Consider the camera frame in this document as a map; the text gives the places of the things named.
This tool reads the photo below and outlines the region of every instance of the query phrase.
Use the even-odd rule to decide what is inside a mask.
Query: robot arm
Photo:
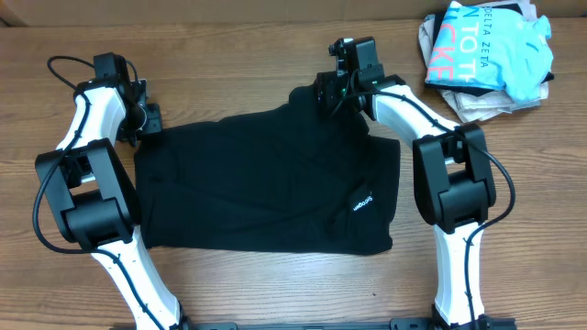
[[[146,81],[129,80],[124,58],[99,55],[94,57],[94,68],[96,79],[77,86],[77,110],[69,132],[55,151],[37,157],[37,172],[41,180],[48,175],[89,111],[80,137],[45,191],[51,211],[63,237],[92,253],[110,274],[137,329],[177,328],[181,306],[163,284],[145,248],[138,198],[113,148],[117,139],[134,143],[160,131],[159,108],[146,104]],[[91,181],[97,182],[98,190],[70,193],[71,188]],[[109,255],[116,256],[122,267]]]
[[[383,92],[399,94],[419,104],[431,117],[444,127],[454,129],[459,125],[438,115],[418,100],[409,86],[396,84],[382,89]],[[445,131],[434,126],[413,106],[401,99],[385,95],[375,95],[372,99],[375,120],[396,132],[410,148],[420,138],[438,137]],[[445,164],[454,162],[452,157],[445,159]],[[458,226],[453,233],[445,232],[439,225],[434,225],[434,239],[437,247],[438,287],[435,298],[435,312],[446,325],[465,325],[471,321],[469,301],[464,280],[464,261],[466,241],[471,233],[479,227],[477,222]],[[475,319],[484,314],[480,295],[480,247],[482,232],[473,239],[469,254],[469,274],[471,296]]]
[[[491,321],[484,316],[480,295],[482,231],[474,236],[469,251],[466,271],[471,292],[464,280],[467,240],[487,220],[488,209],[495,203],[490,163],[479,152],[486,150],[482,130],[443,118],[418,100],[401,78],[385,77],[373,38],[339,39],[329,52],[337,57],[337,70],[316,77],[318,102],[324,111],[334,108],[330,115],[335,116],[339,103],[347,102],[350,109],[363,111],[397,132],[413,150],[415,201],[425,221],[434,227],[437,247],[434,324],[443,329],[488,325]],[[478,149],[470,148],[452,131]],[[449,174],[446,165],[452,162],[464,163],[465,170]]]

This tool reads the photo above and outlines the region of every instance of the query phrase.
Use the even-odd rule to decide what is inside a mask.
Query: folded clothing
[[[539,97],[553,60],[543,16],[529,22],[514,10],[450,4],[428,65],[427,83],[503,90],[518,103]]]
[[[165,129],[135,154],[148,247],[368,255],[391,248],[400,146],[361,115],[278,109]]]
[[[505,0],[478,5],[480,7],[492,6],[494,8],[505,8],[521,13],[528,21],[537,20],[536,6],[530,4],[529,0]],[[442,19],[446,12],[428,15],[420,25],[418,39],[424,63],[428,67],[432,55],[432,46],[436,41],[435,36],[440,30]],[[545,81],[554,78],[547,76]],[[452,91],[453,88],[460,88],[463,93]],[[476,96],[471,90],[483,91],[481,96]],[[528,107],[539,106],[540,100],[548,98],[548,83],[540,84],[540,96],[536,100],[525,103],[516,103],[505,91],[491,91],[480,88],[450,87],[442,86],[438,90],[449,106],[455,110],[460,120],[464,123],[475,120],[487,120],[501,113],[513,113],[516,110]]]

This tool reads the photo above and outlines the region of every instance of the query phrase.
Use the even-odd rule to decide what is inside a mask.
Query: black mounting bracket
[[[487,150],[485,135],[475,124],[455,129],[477,148]],[[487,220],[495,204],[495,185],[489,160],[453,134],[414,141],[414,194],[418,211],[430,225],[448,234],[455,227]],[[446,160],[465,169],[449,174]]]
[[[115,88],[126,110],[116,139],[135,147],[137,141],[148,134],[162,130],[161,111],[157,104],[147,104],[147,81],[130,81],[127,60],[115,53],[94,56],[95,79],[77,85],[73,98],[99,87]]]
[[[477,320],[479,330],[516,330],[515,319],[492,319],[482,316]],[[134,330],[132,325],[112,328],[112,330]],[[473,330],[472,324],[445,329],[431,318],[395,318],[391,322],[346,322],[330,324],[192,324],[179,325],[177,330]]]
[[[60,154],[55,150],[37,156],[41,181]],[[92,175],[97,190],[71,194],[70,189]],[[45,195],[63,238],[84,250],[118,239],[128,243],[140,223],[137,193],[108,138],[72,149],[53,173]]]
[[[316,76],[315,88],[318,104],[329,113],[352,86],[354,92],[367,92],[374,89],[377,82],[385,77],[383,65],[377,58],[373,37],[345,39],[340,38],[328,47],[330,56],[336,56],[335,71],[321,72]],[[364,111],[375,120],[371,108],[371,95],[362,95],[349,104],[356,112]]]

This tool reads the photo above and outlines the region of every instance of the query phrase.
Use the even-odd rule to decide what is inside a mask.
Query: black cloth
[[[520,8],[519,4],[508,4],[508,5],[494,5],[493,8],[500,8],[500,9],[509,9],[513,10],[516,13],[523,15],[522,8]],[[442,21],[444,20],[444,15],[447,14],[447,11],[441,11],[434,14],[434,32],[432,37],[432,45],[437,43],[438,33],[440,32],[440,26],[442,26]],[[543,83],[549,82],[554,80],[554,74],[552,72],[547,73],[547,76],[544,78]],[[470,94],[473,96],[483,96],[487,93],[494,92],[492,89],[488,88],[481,88],[481,87],[465,87],[465,86],[447,86],[447,85],[439,85],[436,83],[428,83],[425,82],[424,85],[427,88],[434,88],[434,89],[443,89],[448,90],[456,93],[465,93]]]
[[[400,146],[363,117],[278,109],[165,129],[135,154],[147,247],[369,255],[391,248]]]

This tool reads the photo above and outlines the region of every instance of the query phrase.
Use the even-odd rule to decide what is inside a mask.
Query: wooden table
[[[327,45],[373,35],[388,74],[407,80],[440,114],[456,118],[424,90],[419,22],[311,25],[3,28],[0,30],[0,329],[103,329],[131,323],[113,282],[89,256],[45,249],[31,228],[39,153],[55,148],[74,113],[72,91],[45,62],[87,60],[113,51],[150,81],[164,125],[273,109],[289,92],[334,68]],[[520,329],[582,329],[587,322],[587,20],[552,19],[550,97],[542,107],[482,123],[490,151],[514,178],[514,212],[483,236],[486,312],[513,316]],[[56,63],[73,82],[93,77]],[[371,123],[374,135],[397,138]],[[133,150],[117,145],[134,178]],[[241,324],[386,321],[430,314],[437,288],[432,228],[418,214],[409,148],[403,148],[391,251],[354,257],[155,248],[165,283],[196,322]],[[494,172],[498,203],[507,190]],[[43,202],[41,228],[61,242]]]

